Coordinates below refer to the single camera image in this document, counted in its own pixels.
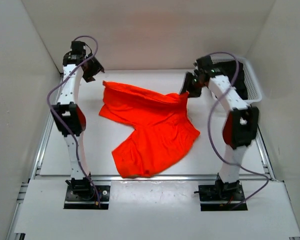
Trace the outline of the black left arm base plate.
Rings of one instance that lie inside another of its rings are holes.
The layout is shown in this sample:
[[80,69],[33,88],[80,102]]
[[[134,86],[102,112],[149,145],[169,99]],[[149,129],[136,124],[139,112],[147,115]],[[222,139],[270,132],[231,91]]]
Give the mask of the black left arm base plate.
[[110,185],[96,185],[99,194],[100,202],[98,202],[97,194],[94,188],[90,190],[77,191],[71,188],[69,180],[67,183],[67,190],[64,198],[63,208],[66,210],[108,210],[111,186]]

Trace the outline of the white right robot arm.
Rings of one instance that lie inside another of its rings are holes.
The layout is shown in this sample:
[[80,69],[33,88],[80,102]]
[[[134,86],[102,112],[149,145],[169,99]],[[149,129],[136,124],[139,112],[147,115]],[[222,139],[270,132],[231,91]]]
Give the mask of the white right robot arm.
[[185,74],[180,93],[188,93],[190,98],[201,96],[202,89],[208,88],[216,97],[226,113],[222,129],[225,153],[221,156],[222,167],[217,174],[211,193],[220,200],[233,195],[240,185],[240,169],[247,148],[256,138],[259,120],[259,109],[250,106],[237,93],[235,82],[239,76],[240,63],[234,59],[234,73],[229,77],[227,72],[213,63],[210,55],[198,58],[193,72]]

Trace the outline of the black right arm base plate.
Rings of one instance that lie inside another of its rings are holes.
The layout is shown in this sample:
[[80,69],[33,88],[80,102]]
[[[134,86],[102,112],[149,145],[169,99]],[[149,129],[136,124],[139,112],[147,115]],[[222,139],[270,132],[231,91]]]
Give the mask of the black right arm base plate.
[[228,193],[217,193],[217,188],[214,185],[198,185],[198,190],[193,193],[199,196],[202,212],[231,211],[238,203],[245,200],[241,184],[236,190],[231,190]]

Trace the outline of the orange shorts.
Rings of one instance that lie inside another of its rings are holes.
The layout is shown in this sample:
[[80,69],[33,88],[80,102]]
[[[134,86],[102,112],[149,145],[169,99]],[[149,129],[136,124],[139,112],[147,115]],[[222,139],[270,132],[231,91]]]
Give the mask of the orange shorts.
[[161,94],[104,81],[101,117],[133,127],[112,151],[123,178],[152,177],[185,157],[200,136],[188,118],[189,92]]

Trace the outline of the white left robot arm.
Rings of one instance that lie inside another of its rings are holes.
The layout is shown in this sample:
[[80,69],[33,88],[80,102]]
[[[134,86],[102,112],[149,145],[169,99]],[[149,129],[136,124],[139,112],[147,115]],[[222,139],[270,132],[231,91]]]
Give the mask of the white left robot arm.
[[100,195],[92,182],[83,146],[87,121],[77,103],[81,81],[93,82],[95,75],[105,71],[95,57],[96,52],[87,53],[89,50],[91,48],[83,41],[75,39],[71,42],[70,51],[63,56],[63,80],[55,87],[60,90],[60,95],[49,108],[68,149],[71,174],[66,183],[70,191],[84,201],[98,202]]

